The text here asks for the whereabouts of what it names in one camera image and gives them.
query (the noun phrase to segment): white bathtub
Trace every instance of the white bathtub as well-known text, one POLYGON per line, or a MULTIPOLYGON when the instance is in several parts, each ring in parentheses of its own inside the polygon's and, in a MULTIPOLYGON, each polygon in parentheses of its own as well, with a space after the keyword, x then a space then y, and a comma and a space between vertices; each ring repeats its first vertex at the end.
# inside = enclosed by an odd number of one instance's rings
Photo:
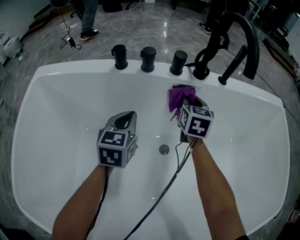
MULTIPOLYGON (((205 141, 230 183, 250 234, 279 212, 285 199, 290 147, 282 101, 272 94, 211 73, 204 81, 184 68, 156 63, 152 73, 128 61, 87 60, 40 67, 24 97, 12 147, 12 184, 21 211, 52 232, 55 217, 96 166, 98 130, 120 112, 136 111, 136 155, 115 169, 89 239, 124 239, 154 204, 177 167, 180 129, 168 111, 173 84, 196 86, 214 111, 205 141), (158 152, 161 144, 170 153, 158 152)), ((179 147, 182 160, 187 144, 179 147)), ((130 239, 210 239, 190 159, 163 200, 130 239)))

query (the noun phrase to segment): pants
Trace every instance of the pants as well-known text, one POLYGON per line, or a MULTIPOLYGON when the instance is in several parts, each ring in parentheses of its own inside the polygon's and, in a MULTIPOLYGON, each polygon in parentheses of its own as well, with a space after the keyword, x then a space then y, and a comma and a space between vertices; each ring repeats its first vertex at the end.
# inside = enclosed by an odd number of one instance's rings
POLYGON ((82 32, 93 30, 98 0, 71 0, 70 3, 81 20, 82 32))
POLYGON ((219 20, 225 11, 226 0, 212 0, 210 11, 206 20, 206 27, 212 28, 214 27, 214 20, 219 20))

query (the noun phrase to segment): faucet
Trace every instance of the faucet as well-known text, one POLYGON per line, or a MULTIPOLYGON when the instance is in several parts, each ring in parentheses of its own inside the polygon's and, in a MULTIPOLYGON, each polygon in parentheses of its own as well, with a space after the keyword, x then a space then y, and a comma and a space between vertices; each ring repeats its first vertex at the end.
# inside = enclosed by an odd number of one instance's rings
POLYGON ((247 38, 247 46, 242 46, 238 55, 233 60, 229 68, 225 71, 224 75, 219 77, 219 82, 225 85, 227 79, 242 62, 246 55, 248 55, 248 57, 243 74, 250 79, 254 79, 259 62, 258 39, 255 29, 251 23, 244 16, 238 13, 227 13, 223 15, 217 27, 212 31, 207 47, 197 55, 194 63, 186 65, 187 67, 195 66, 193 75, 197 79, 204 80, 210 73, 210 70, 207 67, 209 61, 215 57, 219 49, 228 48, 229 37, 227 32, 233 22, 239 23, 244 30, 247 38), (224 37, 224 43, 222 45, 220 44, 221 36, 224 37))

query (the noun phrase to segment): floor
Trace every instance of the floor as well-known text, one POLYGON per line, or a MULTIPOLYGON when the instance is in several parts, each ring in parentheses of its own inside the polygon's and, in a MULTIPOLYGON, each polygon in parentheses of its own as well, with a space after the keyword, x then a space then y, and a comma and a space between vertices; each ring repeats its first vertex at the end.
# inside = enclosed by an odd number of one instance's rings
MULTIPOLYGON (((103 12, 99 6, 95 28, 99 36, 85 43, 80 43, 80 21, 75 15, 70 18, 65 15, 68 26, 72 26, 71 35, 81 50, 65 46, 60 49, 61 37, 66 33, 60 17, 53 19, 47 26, 25 38, 23 59, 13 59, 6 64, 9 72, 0 84, 0 98, 5 103, 0 107, 0 223, 6 227, 27 230, 37 240, 50 239, 50 235, 29 221, 18 209, 11 188, 10 158, 14 127, 23 96, 33 74, 39 66, 75 60, 111 59, 111 49, 117 44, 127 47, 127 58, 139 60, 140 51, 146 46, 157 50, 156 61, 171 63, 176 50, 188 53, 187 62, 194 61, 196 55, 206 47, 209 36, 197 27, 199 22, 205 22, 206 15, 177 7, 174 11, 168 4, 140 4, 133 10, 115 14, 103 12)), ((229 50, 236 54, 242 44, 246 44, 241 28, 233 25, 229 31, 231 40, 229 50)), ((260 40, 264 35, 259 31, 260 40)), ((299 94, 293 79, 270 56, 260 42, 260 64, 258 74, 283 99, 287 108, 300 120, 299 94)), ((223 73, 229 66, 233 56, 226 50, 220 50, 210 62, 210 70, 223 73)), ((255 85, 270 93, 272 89, 262 78, 256 75, 254 80, 247 79, 241 72, 244 66, 238 68, 233 78, 255 85)), ((289 186, 285 203, 278 216, 267 225, 250 235, 250 239, 275 239, 293 209, 300 192, 300 124, 290 113, 286 112, 291 140, 291 169, 289 186)))

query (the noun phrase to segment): wire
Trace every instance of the wire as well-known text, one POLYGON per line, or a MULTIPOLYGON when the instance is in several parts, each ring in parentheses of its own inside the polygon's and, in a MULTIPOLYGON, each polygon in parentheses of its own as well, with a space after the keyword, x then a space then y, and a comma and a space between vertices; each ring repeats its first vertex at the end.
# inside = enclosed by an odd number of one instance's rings
POLYGON ((102 203, 103 203, 103 201, 104 201, 104 199, 105 199, 105 195, 106 195, 107 187, 108 187, 108 172, 109 172, 109 167, 106 166, 106 167, 105 167, 105 184, 104 184, 104 190, 103 190, 102 198, 101 198, 101 200, 100 200, 100 202, 99 202, 98 209, 97 209, 97 212, 96 212, 96 214, 95 214, 95 216, 94 216, 94 219, 93 219, 93 221, 91 222, 90 227, 89 227, 89 229, 88 229, 88 231, 87 231, 87 233, 86 233, 86 235, 85 235, 85 239, 87 239, 89 233, 90 233, 91 230, 94 228, 95 223, 96 223, 96 220, 97 220, 97 217, 98 217, 98 214, 99 214, 100 209, 101 209, 101 206, 102 206, 102 203))
POLYGON ((177 151, 177 147, 180 146, 183 142, 179 143, 178 145, 176 145, 175 150, 176 150, 176 155, 177 155, 177 169, 179 168, 179 156, 178 156, 178 151, 177 151))
MULTIPOLYGON (((66 34, 64 37, 61 37, 62 43, 60 44, 60 49, 62 49, 65 45, 70 45, 70 46, 72 47, 72 45, 68 42, 68 40, 65 39, 65 37, 66 37, 67 35, 69 35, 69 37, 72 38, 71 35, 70 35, 70 28, 67 26, 67 24, 66 24, 66 22, 65 22, 65 19, 64 19, 63 15, 62 15, 60 9, 58 9, 58 11, 60 12, 61 18, 62 18, 62 20, 63 20, 63 22, 64 22, 64 24, 65 24, 65 26, 66 26, 66 29, 67 29, 67 34, 66 34)), ((76 45, 74 46, 74 48, 76 48, 76 49, 79 50, 79 49, 82 48, 82 46, 81 46, 80 44, 76 44, 76 45)))
POLYGON ((105 14, 105 15, 101 16, 100 18, 103 18, 103 17, 108 16, 108 15, 116 14, 116 13, 124 13, 124 12, 130 11, 130 10, 133 10, 133 9, 137 8, 138 6, 140 6, 141 2, 142 2, 142 0, 140 0, 138 5, 136 5, 135 7, 131 8, 131 9, 128 9, 128 10, 125 10, 125 11, 118 11, 118 12, 114 12, 114 13, 108 13, 108 14, 105 14))
MULTIPOLYGON (((236 57, 236 55, 234 53, 232 53, 231 51, 229 51, 228 49, 226 49, 229 53, 231 53, 234 57, 236 57)), ((271 90, 275 93, 275 95, 277 97, 279 97, 283 103, 283 107, 290 113, 290 115, 300 124, 300 121, 291 113, 291 111, 286 107, 283 99, 275 92, 275 90, 270 86, 270 84, 259 74, 259 73, 256 73, 268 86, 269 88, 271 88, 271 90)))
MULTIPOLYGON (((271 224, 270 224, 270 226, 268 227, 268 229, 271 229, 272 225, 273 225, 273 221, 271 222, 271 224)), ((264 236, 265 234, 267 234, 268 237, 269 237, 270 232, 269 232, 268 230, 266 230, 266 231, 261 235, 261 239, 260 239, 260 240, 263 240, 263 236, 264 236)))
POLYGON ((187 157, 185 159, 183 159, 181 165, 179 166, 179 168, 177 169, 177 171, 175 172, 175 174, 173 175, 172 179, 170 180, 169 184, 165 187, 165 189, 163 190, 163 192, 161 193, 161 195, 159 196, 158 200, 155 202, 155 204, 152 206, 152 208, 150 208, 150 210, 145 214, 145 216, 138 222, 138 224, 134 227, 134 229, 127 235, 127 237, 124 240, 127 240, 141 225, 142 223, 145 221, 145 219, 151 214, 151 212, 155 209, 155 207, 159 204, 160 200, 164 197, 164 195, 166 194, 166 192, 169 190, 170 186, 173 184, 173 182, 175 181, 177 175, 179 174, 179 172, 181 171, 181 169, 183 168, 184 164, 186 163, 189 155, 192 152, 193 147, 195 146, 197 139, 195 138, 192 142, 192 148, 189 151, 187 157))
POLYGON ((189 144, 189 146, 188 146, 188 148, 187 148, 187 150, 186 150, 186 153, 184 154, 183 159, 185 159, 185 157, 186 157, 186 155, 187 155, 187 152, 188 152, 188 149, 191 147, 191 145, 193 145, 193 147, 194 147, 195 141, 197 141, 197 138, 193 138, 193 140, 191 141, 191 143, 189 144))

